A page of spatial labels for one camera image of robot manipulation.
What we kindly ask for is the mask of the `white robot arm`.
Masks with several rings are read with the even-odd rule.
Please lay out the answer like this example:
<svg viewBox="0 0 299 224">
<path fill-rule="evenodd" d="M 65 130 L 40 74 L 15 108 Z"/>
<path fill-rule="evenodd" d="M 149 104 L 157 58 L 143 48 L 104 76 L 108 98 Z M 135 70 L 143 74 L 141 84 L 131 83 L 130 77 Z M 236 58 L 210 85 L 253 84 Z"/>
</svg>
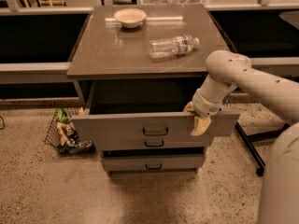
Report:
<svg viewBox="0 0 299 224">
<path fill-rule="evenodd" d="M 192 135 L 203 134 L 223 98 L 239 88 L 289 124 L 271 147 L 263 173 L 257 224 L 299 224 L 299 83 L 256 70 L 227 50 L 206 58 L 207 77 L 185 106 L 194 114 Z"/>
</svg>

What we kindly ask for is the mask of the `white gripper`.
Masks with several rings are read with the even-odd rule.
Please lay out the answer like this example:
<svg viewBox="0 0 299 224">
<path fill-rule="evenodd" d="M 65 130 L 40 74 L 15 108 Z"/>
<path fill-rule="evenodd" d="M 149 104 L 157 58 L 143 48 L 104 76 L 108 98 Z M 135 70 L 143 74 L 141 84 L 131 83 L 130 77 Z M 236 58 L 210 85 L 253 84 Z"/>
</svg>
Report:
<svg viewBox="0 0 299 224">
<path fill-rule="evenodd" d="M 194 127 L 191 132 L 191 136 L 200 136 L 204 134 L 211 123 L 211 118 L 208 116 L 216 115 L 219 112 L 220 108 L 220 103 L 213 103 L 211 101 L 208 101 L 208 99 L 204 97 L 201 91 L 197 89 L 192 97 L 192 101 L 188 102 L 183 109 L 183 111 L 185 112 L 194 111 L 197 115 L 200 115 L 194 117 Z"/>
</svg>

